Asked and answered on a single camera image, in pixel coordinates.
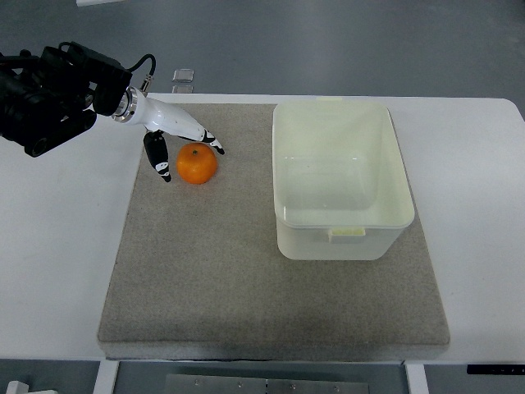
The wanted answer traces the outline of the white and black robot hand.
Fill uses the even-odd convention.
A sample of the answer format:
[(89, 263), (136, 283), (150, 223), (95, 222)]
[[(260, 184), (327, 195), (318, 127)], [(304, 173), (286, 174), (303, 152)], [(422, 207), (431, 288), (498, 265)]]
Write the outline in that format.
[(146, 97), (141, 91), (130, 87), (124, 123), (141, 125), (146, 129), (144, 149), (151, 167), (165, 181), (171, 181), (169, 154), (164, 133), (194, 142), (202, 142), (224, 154), (218, 139), (198, 123), (186, 111), (172, 104)]

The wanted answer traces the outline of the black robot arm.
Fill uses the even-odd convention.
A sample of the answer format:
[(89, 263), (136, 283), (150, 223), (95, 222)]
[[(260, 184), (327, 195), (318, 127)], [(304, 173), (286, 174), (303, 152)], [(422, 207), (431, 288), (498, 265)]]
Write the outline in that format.
[(75, 42), (47, 46), (34, 56), (24, 49), (1, 57), (1, 136), (22, 146), (35, 158), (89, 130), (98, 116), (122, 118), (135, 101), (130, 82), (146, 61), (156, 71), (154, 55), (133, 66)]

